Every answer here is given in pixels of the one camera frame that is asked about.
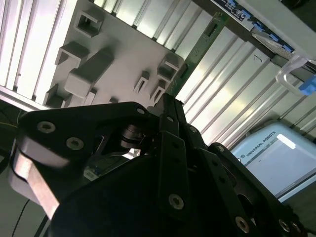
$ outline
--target blue connector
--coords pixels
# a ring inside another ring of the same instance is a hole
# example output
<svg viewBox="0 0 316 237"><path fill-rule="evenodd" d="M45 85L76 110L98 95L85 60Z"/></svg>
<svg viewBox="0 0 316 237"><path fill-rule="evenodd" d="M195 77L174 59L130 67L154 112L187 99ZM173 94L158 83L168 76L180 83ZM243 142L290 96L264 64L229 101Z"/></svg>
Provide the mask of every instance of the blue connector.
<svg viewBox="0 0 316 237"><path fill-rule="evenodd" d="M278 42L279 38L275 36L274 34L270 34L271 39L273 39L275 42Z"/></svg>
<svg viewBox="0 0 316 237"><path fill-rule="evenodd" d="M304 95L313 94L316 91L316 75L304 82L299 89Z"/></svg>
<svg viewBox="0 0 316 237"><path fill-rule="evenodd" d="M288 52L293 52L294 50L292 48L289 48L287 45L283 45L282 48L284 48Z"/></svg>
<svg viewBox="0 0 316 237"><path fill-rule="evenodd" d="M232 6L236 6L236 3L235 3L234 0L228 0L228 3L229 3L230 5L232 5Z"/></svg>
<svg viewBox="0 0 316 237"><path fill-rule="evenodd" d="M249 12L247 12L246 10L241 10L241 12L243 13L243 15L245 15L245 18L250 18L251 14Z"/></svg>
<svg viewBox="0 0 316 237"><path fill-rule="evenodd" d="M253 27L256 28L258 31L263 32L265 29L262 27L262 25L259 22L252 23Z"/></svg>

